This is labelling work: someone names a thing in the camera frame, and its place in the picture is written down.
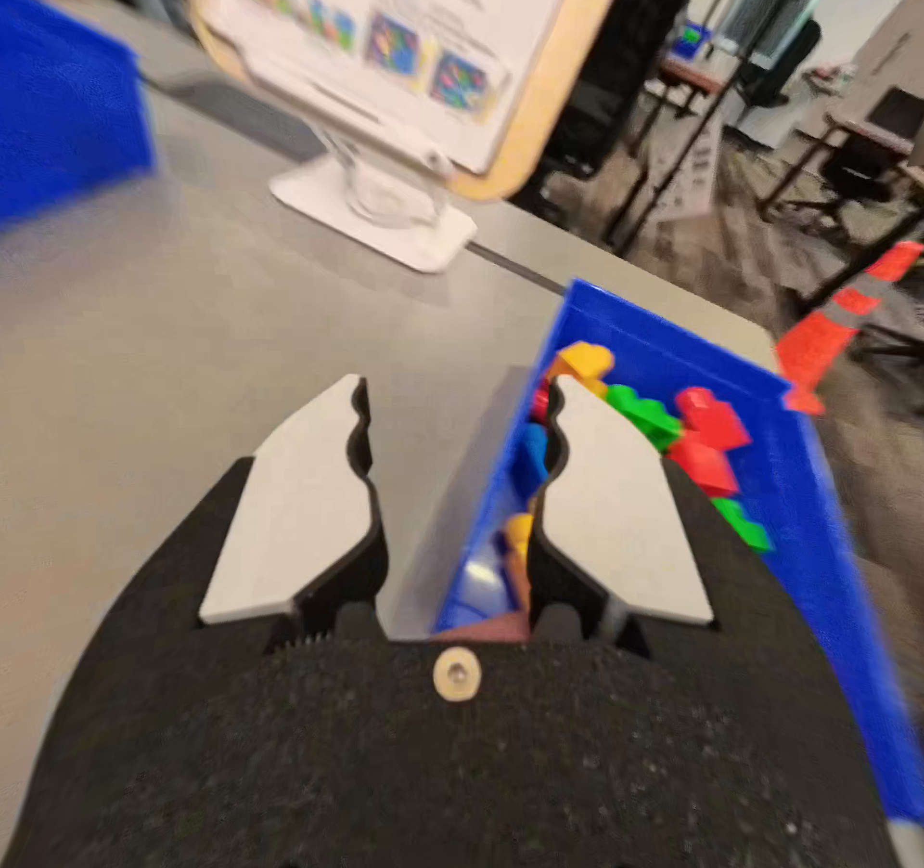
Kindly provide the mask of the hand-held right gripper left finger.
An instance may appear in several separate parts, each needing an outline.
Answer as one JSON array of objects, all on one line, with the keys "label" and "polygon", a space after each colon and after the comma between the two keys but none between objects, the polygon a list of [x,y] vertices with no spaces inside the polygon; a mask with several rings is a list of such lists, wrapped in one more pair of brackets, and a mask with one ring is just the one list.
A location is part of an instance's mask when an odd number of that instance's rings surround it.
[{"label": "hand-held right gripper left finger", "polygon": [[306,635],[375,608],[388,548],[366,378],[345,375],[257,448],[199,609],[207,626],[286,617]]}]

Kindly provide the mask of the blue plastic storage bin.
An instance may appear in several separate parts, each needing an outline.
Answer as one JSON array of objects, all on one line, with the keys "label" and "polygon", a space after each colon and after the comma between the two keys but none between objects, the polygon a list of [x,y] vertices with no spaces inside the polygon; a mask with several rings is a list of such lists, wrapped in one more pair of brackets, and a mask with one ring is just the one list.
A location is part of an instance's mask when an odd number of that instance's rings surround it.
[{"label": "blue plastic storage bin", "polygon": [[479,623],[513,609],[502,562],[489,548],[502,515],[523,507],[514,486],[516,449],[530,395],[552,357],[586,341],[616,358],[612,376],[644,398],[673,406],[682,389],[710,389],[729,402],[753,443],[731,458],[747,514],[767,531],[771,571],[795,600],[834,667],[867,750],[887,818],[922,825],[922,753],[865,584],[854,562],[834,480],[808,417],[783,405],[787,383],[723,344],[576,278],[542,343],[502,445],[432,632]]},{"label": "blue plastic storage bin", "polygon": [[1,225],[149,173],[135,53],[40,0],[1,0]]}]

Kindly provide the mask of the black office chair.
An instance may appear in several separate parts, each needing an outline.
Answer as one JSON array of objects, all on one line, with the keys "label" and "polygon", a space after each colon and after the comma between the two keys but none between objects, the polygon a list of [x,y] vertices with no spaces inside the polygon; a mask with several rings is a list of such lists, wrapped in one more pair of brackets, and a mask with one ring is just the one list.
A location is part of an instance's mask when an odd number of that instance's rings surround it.
[{"label": "black office chair", "polygon": [[685,2],[612,2],[536,168],[509,204],[566,227],[564,209],[546,196],[548,179],[557,172],[579,181],[599,174]]}]

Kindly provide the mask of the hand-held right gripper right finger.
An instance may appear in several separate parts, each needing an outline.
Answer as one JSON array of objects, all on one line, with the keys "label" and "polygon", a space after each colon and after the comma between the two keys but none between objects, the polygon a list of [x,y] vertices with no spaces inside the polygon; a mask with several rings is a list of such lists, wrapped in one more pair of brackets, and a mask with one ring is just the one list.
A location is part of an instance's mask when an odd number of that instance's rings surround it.
[{"label": "hand-held right gripper right finger", "polygon": [[706,627],[715,620],[660,453],[622,413],[570,376],[553,379],[547,476],[536,495],[526,574],[529,625],[571,608],[588,639],[616,607]]}]

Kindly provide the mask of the grey desk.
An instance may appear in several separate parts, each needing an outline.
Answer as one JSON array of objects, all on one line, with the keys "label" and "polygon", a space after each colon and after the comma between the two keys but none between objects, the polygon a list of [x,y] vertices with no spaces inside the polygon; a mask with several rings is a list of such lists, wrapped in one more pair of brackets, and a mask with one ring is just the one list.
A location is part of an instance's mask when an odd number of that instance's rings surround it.
[{"label": "grey desk", "polygon": [[[899,866],[834,667],[663,458],[715,620],[423,620],[563,297],[414,273],[272,200],[267,150],[157,88],[154,180],[2,238],[2,654],[99,599],[4,866]],[[759,366],[766,333],[590,247],[599,286]],[[253,455],[366,378],[375,608],[199,609]]]}]

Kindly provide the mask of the printed instruction sheet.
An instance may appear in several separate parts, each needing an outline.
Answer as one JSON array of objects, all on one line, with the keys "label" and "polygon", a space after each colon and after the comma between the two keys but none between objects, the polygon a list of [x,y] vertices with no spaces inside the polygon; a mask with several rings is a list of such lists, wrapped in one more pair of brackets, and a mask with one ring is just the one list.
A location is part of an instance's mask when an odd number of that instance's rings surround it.
[{"label": "printed instruction sheet", "polygon": [[326,88],[482,174],[561,2],[204,0],[202,11],[254,76],[304,101]]}]

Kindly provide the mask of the orange traffic cone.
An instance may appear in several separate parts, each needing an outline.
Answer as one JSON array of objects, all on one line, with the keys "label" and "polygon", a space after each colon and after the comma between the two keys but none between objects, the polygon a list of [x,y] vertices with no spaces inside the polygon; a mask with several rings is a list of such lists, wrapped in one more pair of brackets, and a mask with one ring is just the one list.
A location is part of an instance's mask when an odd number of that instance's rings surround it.
[{"label": "orange traffic cone", "polygon": [[861,358],[897,358],[922,366],[922,338],[880,326],[864,328],[886,292],[906,275],[921,254],[921,243],[897,242],[872,264],[838,284],[822,303],[810,305],[808,313],[778,340],[776,357],[790,384],[784,397],[789,410],[811,416],[825,411],[816,389],[857,337],[863,338]]}]

